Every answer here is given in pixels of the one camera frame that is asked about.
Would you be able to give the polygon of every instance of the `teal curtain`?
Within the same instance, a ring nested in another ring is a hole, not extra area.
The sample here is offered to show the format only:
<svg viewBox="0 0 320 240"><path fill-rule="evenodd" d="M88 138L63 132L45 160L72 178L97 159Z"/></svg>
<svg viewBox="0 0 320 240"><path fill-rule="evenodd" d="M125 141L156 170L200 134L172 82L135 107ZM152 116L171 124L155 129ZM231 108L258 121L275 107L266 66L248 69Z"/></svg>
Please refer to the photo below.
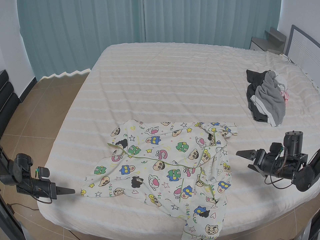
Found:
<svg viewBox="0 0 320 240"><path fill-rule="evenodd" d="M248 49L277 29L281 0L144 0L146 42Z"/></svg>
<svg viewBox="0 0 320 240"><path fill-rule="evenodd" d="M17 0L17 5L37 80L91 69L110 45L145 42L143 0Z"/></svg>

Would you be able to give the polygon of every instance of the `bed sheet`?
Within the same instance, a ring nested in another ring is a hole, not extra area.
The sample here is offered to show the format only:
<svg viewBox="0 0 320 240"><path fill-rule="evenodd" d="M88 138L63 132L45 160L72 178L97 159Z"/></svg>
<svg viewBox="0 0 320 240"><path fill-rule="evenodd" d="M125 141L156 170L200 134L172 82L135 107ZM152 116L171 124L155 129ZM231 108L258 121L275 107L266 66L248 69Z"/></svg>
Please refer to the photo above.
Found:
<svg viewBox="0 0 320 240"><path fill-rule="evenodd" d="M246 70L276 70L288 81L289 104L280 127L253 120L248 109ZM319 148L320 96L302 71L270 52L185 43L113 45L102 53L62 124L46 167L57 186L76 194L39 203L42 215L67 229L110 239L180 239L184 221L125 195L85 198L80 186L96 162L110 155L107 139L129 119L153 122L234 122L228 140L232 187L222 235L268 222L314 198L319 182L302 193L265 185L238 150L282 142L286 131L304 133L309 158ZM283 180L278 186L286 186Z"/></svg>

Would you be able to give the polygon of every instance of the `pile of clothes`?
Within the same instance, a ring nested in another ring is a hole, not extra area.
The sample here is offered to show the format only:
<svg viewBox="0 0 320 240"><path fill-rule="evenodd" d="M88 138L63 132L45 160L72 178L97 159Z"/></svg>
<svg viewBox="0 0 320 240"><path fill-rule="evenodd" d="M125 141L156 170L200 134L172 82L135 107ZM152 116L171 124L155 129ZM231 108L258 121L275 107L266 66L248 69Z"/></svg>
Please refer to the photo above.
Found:
<svg viewBox="0 0 320 240"><path fill-rule="evenodd" d="M247 80L251 83L247 89L248 107L254 120L280 126L289 99L286 79L276 71L247 70Z"/></svg>

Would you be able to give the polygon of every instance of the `headboard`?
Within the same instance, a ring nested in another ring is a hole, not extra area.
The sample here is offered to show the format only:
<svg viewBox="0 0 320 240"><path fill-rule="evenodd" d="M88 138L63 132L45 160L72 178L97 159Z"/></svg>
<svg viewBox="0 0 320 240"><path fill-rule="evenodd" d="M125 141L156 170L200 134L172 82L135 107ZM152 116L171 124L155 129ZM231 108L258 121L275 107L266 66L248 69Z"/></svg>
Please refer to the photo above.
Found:
<svg viewBox="0 0 320 240"><path fill-rule="evenodd" d="M291 32L285 52L293 63L298 65L306 76L320 89L320 43L295 25Z"/></svg>

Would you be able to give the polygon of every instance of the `floor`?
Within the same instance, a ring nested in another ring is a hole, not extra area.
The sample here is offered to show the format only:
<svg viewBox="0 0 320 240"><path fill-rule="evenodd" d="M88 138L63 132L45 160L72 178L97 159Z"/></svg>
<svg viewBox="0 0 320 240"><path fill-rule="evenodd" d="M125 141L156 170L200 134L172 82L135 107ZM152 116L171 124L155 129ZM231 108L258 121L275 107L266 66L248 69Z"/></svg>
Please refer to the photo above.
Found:
<svg viewBox="0 0 320 240"><path fill-rule="evenodd" d="M87 74L51 77L41 80L33 87L24 102L18 106L0 140L0 145L9 158L14 159L18 153L25 153L33 158L33 169L45 165L62 122L86 77ZM0 189L5 202L38 208L33 198L17 194L15 186L4 186L0 182ZM218 240L289 240L306 226L319 207L320 195L274 221L248 231L220 237ZM76 239L68 230L46 220L39 211L19 205L14 205L13 209L17 220L29 230L35 240ZM81 240L105 239L76 231L73 233Z"/></svg>

